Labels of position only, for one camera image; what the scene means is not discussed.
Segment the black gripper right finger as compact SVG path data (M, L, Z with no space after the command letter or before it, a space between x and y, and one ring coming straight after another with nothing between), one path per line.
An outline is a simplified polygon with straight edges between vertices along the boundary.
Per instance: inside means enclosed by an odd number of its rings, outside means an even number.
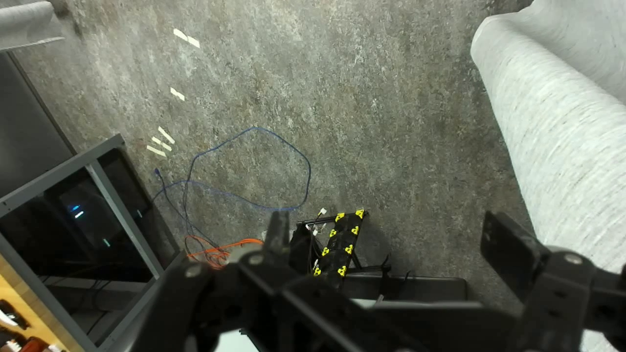
M623 272L553 250L504 213L485 213L479 250L522 303L510 352L580 352L584 331L626 352Z

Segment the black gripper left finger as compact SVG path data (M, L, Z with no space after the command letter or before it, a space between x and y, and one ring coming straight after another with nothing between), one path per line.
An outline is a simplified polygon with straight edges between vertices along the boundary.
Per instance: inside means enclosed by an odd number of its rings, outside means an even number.
M322 268L330 256L314 227L332 239L363 213L316 217L289 227L269 217L265 241L234 264L183 262L158 288L132 352L215 352L224 333L242 333L260 352L363 352L365 311L338 292Z

